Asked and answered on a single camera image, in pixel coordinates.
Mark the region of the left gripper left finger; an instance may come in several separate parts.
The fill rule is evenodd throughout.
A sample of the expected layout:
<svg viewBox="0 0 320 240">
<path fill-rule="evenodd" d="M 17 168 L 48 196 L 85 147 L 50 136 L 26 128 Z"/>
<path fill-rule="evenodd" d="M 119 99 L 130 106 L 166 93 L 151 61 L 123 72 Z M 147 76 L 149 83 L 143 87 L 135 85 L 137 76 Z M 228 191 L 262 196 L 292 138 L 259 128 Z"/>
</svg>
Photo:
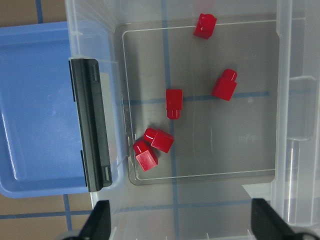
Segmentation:
<svg viewBox="0 0 320 240">
<path fill-rule="evenodd" d="M 76 240 L 108 240 L 111 236 L 111 209 L 108 200 L 96 203 Z"/>
</svg>

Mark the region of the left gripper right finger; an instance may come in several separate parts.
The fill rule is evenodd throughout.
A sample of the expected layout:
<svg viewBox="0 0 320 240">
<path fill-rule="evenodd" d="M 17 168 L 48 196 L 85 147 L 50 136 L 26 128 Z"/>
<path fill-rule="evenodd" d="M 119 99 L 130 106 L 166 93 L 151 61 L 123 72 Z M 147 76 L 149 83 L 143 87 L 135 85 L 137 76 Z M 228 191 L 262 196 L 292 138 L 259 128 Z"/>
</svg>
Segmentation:
<svg viewBox="0 0 320 240">
<path fill-rule="evenodd" d="M 256 240 L 302 240 L 263 198 L 251 201 L 251 230 Z"/>
</svg>

